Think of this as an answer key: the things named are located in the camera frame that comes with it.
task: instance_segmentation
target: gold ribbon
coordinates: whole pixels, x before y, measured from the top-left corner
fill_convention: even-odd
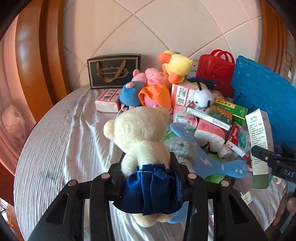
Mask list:
[[[124,67],[126,65],[126,60],[124,59],[122,61],[122,64],[121,66],[118,68],[118,71],[116,72],[115,76],[113,78],[107,78],[107,77],[102,77],[102,72],[101,72],[101,68],[100,68],[100,65],[99,65],[99,62],[96,63],[96,70],[98,72],[98,76],[105,82],[105,83],[110,83],[112,82],[113,80],[116,80],[119,75],[121,74],[121,72],[123,71]]]

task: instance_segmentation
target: silver bolt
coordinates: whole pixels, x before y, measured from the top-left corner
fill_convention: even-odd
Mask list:
[[[191,173],[188,174],[188,177],[190,179],[195,179],[196,178],[196,174],[191,172]]]
[[[229,186],[229,182],[227,182],[226,180],[223,180],[221,182],[221,185],[224,186],[224,187],[228,187]]]
[[[77,181],[74,180],[74,179],[72,179],[72,180],[70,180],[70,181],[68,182],[68,186],[70,186],[70,187],[75,186],[76,183],[77,183]]]
[[[103,178],[103,179],[108,179],[109,177],[110,177],[110,174],[107,172],[105,172],[101,175],[101,178]]]

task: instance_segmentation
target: person's hand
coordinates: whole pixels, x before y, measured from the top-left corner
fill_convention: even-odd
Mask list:
[[[276,217],[275,217],[274,221],[272,222],[273,226],[276,226],[279,223],[281,216],[284,213],[286,208],[292,215],[294,215],[296,212],[296,198],[295,197],[290,198],[290,200],[286,203],[287,186],[284,188],[283,194],[284,194],[284,196],[279,203],[279,209],[276,212]]]

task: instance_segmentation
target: red suitcase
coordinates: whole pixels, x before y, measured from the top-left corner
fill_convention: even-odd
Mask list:
[[[222,51],[220,49],[214,50],[210,54],[203,54],[198,62],[198,67],[196,71],[196,77],[215,79],[216,90],[218,90],[224,97],[233,97],[234,90],[231,87],[231,80],[234,71],[234,58],[231,53],[227,51]]]

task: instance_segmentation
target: gray plush toy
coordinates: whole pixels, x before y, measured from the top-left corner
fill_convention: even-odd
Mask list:
[[[185,138],[172,137],[165,141],[170,152],[174,152],[178,163],[187,166],[190,172],[194,172],[192,163],[195,159],[195,146],[193,143],[187,141]]]

